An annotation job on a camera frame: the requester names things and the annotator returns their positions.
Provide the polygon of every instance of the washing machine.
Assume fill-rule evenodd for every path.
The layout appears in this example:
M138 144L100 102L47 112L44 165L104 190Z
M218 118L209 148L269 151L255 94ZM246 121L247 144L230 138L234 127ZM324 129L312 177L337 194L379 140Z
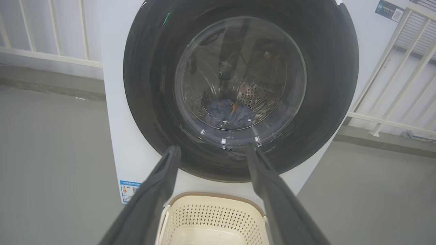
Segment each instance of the washing machine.
M395 29L376 7L373 0L100 1L121 201L170 145L182 150L174 196L212 192L262 207L247 143L297 194L365 82L366 74L357 83L359 46L382 50ZM377 36L368 37L373 27ZM361 63L378 58L361 50Z

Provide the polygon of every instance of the sign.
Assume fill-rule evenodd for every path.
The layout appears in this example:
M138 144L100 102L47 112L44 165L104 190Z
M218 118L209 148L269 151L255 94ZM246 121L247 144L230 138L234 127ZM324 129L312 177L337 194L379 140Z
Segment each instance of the sign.
M128 203L132 199L135 192L138 190L141 183L120 180L121 194L123 196L123 203Z
M403 16L404 9L385 0L380 0L375 12L395 22L399 22L401 16Z

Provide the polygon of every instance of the white appliance body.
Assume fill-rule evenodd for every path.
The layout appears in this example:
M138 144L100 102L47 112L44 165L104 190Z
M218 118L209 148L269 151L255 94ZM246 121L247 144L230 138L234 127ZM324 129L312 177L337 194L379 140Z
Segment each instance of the white appliance body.
M374 69L397 23L375 13L378 0L344 0L344 3L353 19L360 55L358 83L351 103L353 104ZM407 0L394 1L393 3L405 8ZM126 100L123 83L126 39L136 13L144 4L147 3L143 0L100 1L100 36L106 100L117 183L123 203L127 203L128 198L123 194L122 181L142 183L161 157L138 129ZM335 135L336 133L312 157L280 175L294 194L299 193ZM261 199L252 188L252 183L223 183L206 180L179 169L173 196L187 191L239 196L252 200L263 207Z

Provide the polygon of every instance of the laundry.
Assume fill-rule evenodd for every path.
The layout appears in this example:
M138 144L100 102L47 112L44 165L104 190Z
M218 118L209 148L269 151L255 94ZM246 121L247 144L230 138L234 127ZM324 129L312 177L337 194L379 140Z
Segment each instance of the laundry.
M253 124L256 112L230 99L215 100L207 107L205 121L221 129L242 129Z

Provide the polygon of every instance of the white plastic basket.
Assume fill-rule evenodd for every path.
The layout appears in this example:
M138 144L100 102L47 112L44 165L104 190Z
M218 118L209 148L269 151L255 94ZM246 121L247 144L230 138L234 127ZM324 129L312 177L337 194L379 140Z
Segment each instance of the white plastic basket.
M253 202L221 194L189 192L164 208L157 245L269 245L264 212Z

